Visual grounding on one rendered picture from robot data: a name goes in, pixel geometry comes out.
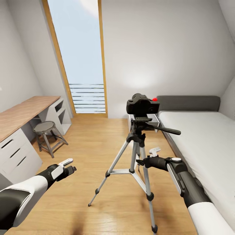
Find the camera tripod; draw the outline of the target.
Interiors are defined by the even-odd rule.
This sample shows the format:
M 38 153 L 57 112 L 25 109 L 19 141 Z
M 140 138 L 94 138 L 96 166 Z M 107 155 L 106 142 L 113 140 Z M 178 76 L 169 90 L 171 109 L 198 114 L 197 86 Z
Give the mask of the camera tripod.
M 152 231 L 153 234 L 156 235 L 158 227 L 154 223 L 154 214 L 153 214 L 153 208 L 152 208 L 152 200 L 154 199 L 154 194 L 150 190 L 150 183 L 149 183 L 149 174 L 148 174 L 148 169 L 143 166 L 143 171 L 144 171 L 144 177 L 145 177 L 145 184 L 141 180 L 141 178 L 137 175 L 135 172 L 135 168 L 138 165 L 138 171 L 139 171 L 139 166 L 140 164 L 136 162 L 136 160 L 144 160 L 146 158 L 146 153 L 145 153 L 145 134 L 142 135 L 142 131 L 146 128 L 154 128 L 157 130 L 162 130 L 164 132 L 180 135 L 181 131 L 179 130 L 174 130 L 170 128 L 161 128 L 159 126 L 153 126 L 147 124 L 147 122 L 152 121 L 152 118 L 148 118 L 146 114 L 134 114 L 135 120 L 131 118 L 131 132 L 128 134 L 128 137 L 123 144 L 122 148 L 120 149 L 118 155 L 116 156 L 115 160 L 113 161 L 111 167 L 109 170 L 107 170 L 105 174 L 105 178 L 103 179 L 102 183 L 100 184 L 99 188 L 96 189 L 95 195 L 91 202 L 89 203 L 88 206 L 91 205 L 93 202 L 94 198 L 96 195 L 100 192 L 101 187 L 103 186 L 104 182 L 106 179 L 111 175 L 111 174 L 131 174 L 135 180 L 138 182 L 138 184 L 141 186 L 141 188 L 144 190 L 144 192 L 147 195 L 147 200 L 149 201 L 149 208 L 150 208 L 150 216 L 151 216 L 151 222 L 152 222 Z M 117 164 L 118 160 L 120 159 L 121 155 L 123 154 L 124 150 L 128 146 L 128 144 L 133 140 L 133 151 L 132 151 L 132 161 L 131 161 L 131 167 L 130 169 L 115 169 L 115 165 Z

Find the digital camera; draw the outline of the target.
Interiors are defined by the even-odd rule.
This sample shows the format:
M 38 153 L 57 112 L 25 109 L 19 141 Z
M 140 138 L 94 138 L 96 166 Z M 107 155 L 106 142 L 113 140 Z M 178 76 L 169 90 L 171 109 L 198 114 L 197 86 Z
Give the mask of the digital camera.
M 126 103 L 126 112 L 130 115 L 134 114 L 156 114 L 158 113 L 160 103 L 157 98 L 148 99 L 146 95 L 136 93 L 131 100 Z

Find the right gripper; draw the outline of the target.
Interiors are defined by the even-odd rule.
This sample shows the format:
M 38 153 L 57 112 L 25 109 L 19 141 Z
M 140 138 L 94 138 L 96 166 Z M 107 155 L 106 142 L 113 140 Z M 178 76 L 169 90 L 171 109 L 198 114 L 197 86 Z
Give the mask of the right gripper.
M 155 168 L 159 168 L 159 159 L 161 157 L 159 157 L 158 155 L 156 157 L 147 157 L 144 160 L 136 160 L 137 163 L 139 163 L 141 166 L 144 166 L 146 168 L 150 168 L 150 167 L 155 167 Z M 159 168 L 160 169 L 160 168 Z

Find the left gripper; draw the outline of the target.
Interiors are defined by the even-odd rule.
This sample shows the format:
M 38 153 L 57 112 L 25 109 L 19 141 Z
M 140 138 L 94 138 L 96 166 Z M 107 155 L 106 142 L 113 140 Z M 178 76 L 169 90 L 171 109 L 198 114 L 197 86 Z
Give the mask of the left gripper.
M 77 170 L 76 167 L 72 167 L 72 166 L 69 166 L 69 167 L 64 168 L 64 169 L 65 169 L 65 175 L 62 178 L 57 179 L 56 180 L 57 182 L 64 179 L 64 178 L 66 178 L 66 177 L 68 177 L 69 175 L 73 174 Z

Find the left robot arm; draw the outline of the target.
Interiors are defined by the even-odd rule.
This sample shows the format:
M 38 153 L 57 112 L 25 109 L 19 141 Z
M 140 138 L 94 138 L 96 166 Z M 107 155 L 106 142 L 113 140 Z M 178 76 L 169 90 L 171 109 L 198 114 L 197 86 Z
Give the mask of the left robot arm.
M 28 180 L 0 191 L 0 235 L 19 226 L 28 216 L 42 195 L 55 183 L 73 174 L 76 167 L 69 166 L 69 158 L 59 165 L 52 165 Z

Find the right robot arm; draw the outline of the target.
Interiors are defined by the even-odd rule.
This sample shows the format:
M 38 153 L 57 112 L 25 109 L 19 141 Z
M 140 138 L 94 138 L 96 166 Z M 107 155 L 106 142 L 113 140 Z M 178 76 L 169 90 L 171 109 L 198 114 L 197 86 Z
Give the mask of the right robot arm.
M 198 235 L 235 235 L 209 197 L 204 193 L 200 180 L 193 177 L 181 158 L 162 158 L 157 155 L 159 147 L 149 150 L 151 154 L 144 160 L 136 160 L 146 168 L 155 167 L 168 171 L 180 194 Z

